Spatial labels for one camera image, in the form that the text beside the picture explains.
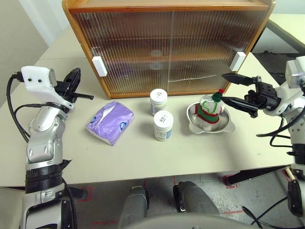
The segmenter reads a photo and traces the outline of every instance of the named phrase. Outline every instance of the wooden frame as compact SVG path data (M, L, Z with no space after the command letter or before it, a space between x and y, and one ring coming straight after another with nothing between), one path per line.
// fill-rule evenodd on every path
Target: wooden frame
M273 8L275 6L275 1L273 0L235 0L228 1L223 0L221 2L217 0L209 0L209 1L198 1L198 0L190 0L188 2L182 0L155 0L152 2L146 2L141 0L131 0L126 5L124 0L116 0L113 2L109 2L106 0L63 0L62 7L64 12L72 26L72 29L101 85L106 96L108 98L127 98L127 97L144 97L149 96L149 93L123 93L123 94L111 94L107 83L103 77L99 77L98 73L95 70L95 67L92 63L93 55L89 48L88 38L84 36L81 31L80 25L72 15L73 13L80 12L151 12L151 11L214 11L214 10L243 10L243 11L262 11L264 12L264 19L259 28L255 31L254 36L250 39L250 43L245 49L245 53L248 54L252 49L255 41L259 37L259 34L263 30ZM190 54L187 58L188 61L197 61L197 60L212 60L213 58L225 58L225 52L220 52L219 54L211 53L210 56L205 55L204 57L197 57L195 54ZM171 61L183 61L187 56L183 56L183 58L179 56L174 56ZM168 57L164 56L163 59L159 61L167 62ZM120 58L120 62L124 63L129 61L129 59L124 60L123 57ZM137 62L151 62L151 58L149 56L143 56L140 60L137 58ZM227 91L230 83L227 82L225 85L225 91ZM205 91L187 91L187 92L168 92L169 95L183 95L183 94L207 94L214 93L217 90L205 90Z

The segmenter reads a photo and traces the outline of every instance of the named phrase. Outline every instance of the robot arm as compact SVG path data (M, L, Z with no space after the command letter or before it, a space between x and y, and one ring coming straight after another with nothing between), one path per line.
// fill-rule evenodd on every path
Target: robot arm
M273 88L272 85L263 83L260 76L249 78L235 73L223 74L223 78L235 84L255 84L256 91L250 90L244 99L222 97L222 101L235 109L249 113L252 118L256 118L258 109L262 109L266 115L282 116L286 119L286 126L257 136L276 136L288 129L292 151L287 153L295 158L291 168L296 176L295 180L288 183L288 207L294 215L305 222L305 107L296 104L296 100L305 92L305 56L288 61L285 76L286 82Z
M56 81L53 69L44 67L22 67L21 74L27 91L41 101L42 107L29 125L20 228L76 228L70 202L62 199L66 194L62 170L69 163L62 158L62 135L76 99L93 96L75 93L81 80L79 68L62 82Z

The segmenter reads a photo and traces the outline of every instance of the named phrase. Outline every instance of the floor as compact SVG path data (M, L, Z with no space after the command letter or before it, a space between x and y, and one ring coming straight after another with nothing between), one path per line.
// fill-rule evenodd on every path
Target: floor
M150 179L78 184L73 187L88 190L85 200L76 201L79 228L116 229L122 206L132 186L143 185L150 195L148 217L177 212L173 199L173 186L189 180L200 186L215 203L223 217L249 224L252 219L243 211L249 208L256 216L286 196L289 178L276 171L259 178L226 187L223 177L231 173L185 175ZM281 227L297 227L302 223L287 208L287 201L279 204L262 220Z

